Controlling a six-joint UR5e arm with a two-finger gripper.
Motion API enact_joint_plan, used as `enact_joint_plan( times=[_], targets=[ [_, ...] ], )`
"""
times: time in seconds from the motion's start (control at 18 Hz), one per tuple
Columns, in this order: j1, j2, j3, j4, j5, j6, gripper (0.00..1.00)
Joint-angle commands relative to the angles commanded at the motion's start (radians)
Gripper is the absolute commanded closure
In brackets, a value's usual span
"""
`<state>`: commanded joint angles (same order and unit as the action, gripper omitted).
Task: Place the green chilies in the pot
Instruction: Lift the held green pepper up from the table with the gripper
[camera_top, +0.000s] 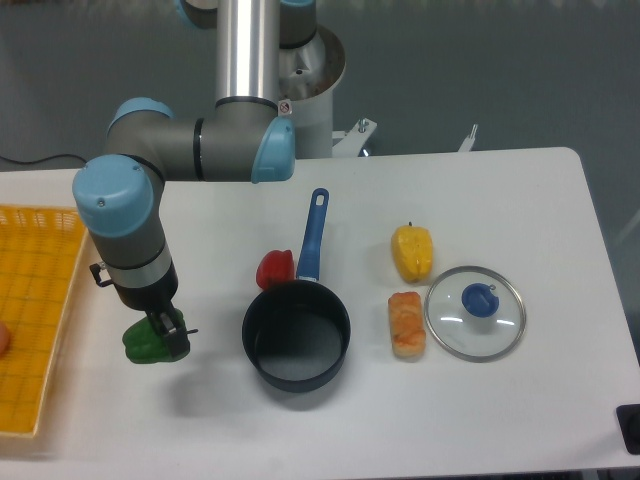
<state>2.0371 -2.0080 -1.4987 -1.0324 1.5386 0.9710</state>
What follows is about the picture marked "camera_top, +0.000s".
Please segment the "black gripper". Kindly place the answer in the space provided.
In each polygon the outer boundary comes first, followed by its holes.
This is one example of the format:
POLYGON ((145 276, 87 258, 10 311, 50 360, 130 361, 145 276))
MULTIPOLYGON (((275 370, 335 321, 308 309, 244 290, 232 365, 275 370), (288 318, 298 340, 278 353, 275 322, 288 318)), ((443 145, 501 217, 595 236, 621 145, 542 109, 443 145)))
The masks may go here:
POLYGON ((172 299, 178 289, 178 277, 171 264, 165 274, 158 280, 142 287, 126 287, 112 278, 103 280, 101 272, 105 271, 99 263, 89 266, 95 283, 101 287, 113 286, 122 303, 127 307, 160 315, 161 339, 170 358, 184 358, 189 353, 189 339, 183 314, 175 310, 172 299))

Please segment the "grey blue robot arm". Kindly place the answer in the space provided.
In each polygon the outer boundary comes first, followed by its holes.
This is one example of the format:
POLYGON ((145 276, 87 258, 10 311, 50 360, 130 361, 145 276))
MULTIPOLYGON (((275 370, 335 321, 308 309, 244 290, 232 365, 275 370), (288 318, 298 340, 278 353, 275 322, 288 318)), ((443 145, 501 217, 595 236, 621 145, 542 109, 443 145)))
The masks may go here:
POLYGON ((163 103, 133 98, 117 110, 102 156, 72 185, 79 215, 121 301, 144 313, 123 342, 138 364, 190 350, 172 300, 178 279, 159 217, 169 181, 274 182, 295 165, 295 133, 278 112, 280 55, 317 37, 312 1, 180 1, 177 11, 217 38, 214 113, 178 121, 163 103))

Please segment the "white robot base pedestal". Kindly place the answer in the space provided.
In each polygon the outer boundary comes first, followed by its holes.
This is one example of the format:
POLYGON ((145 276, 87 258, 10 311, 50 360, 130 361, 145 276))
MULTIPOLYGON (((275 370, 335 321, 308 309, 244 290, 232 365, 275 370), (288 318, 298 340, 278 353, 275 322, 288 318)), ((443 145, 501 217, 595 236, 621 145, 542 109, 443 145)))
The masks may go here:
POLYGON ((305 45, 279 51, 279 114, 293 123, 298 159, 332 156, 333 94, 345 66, 341 41, 322 25, 305 45))

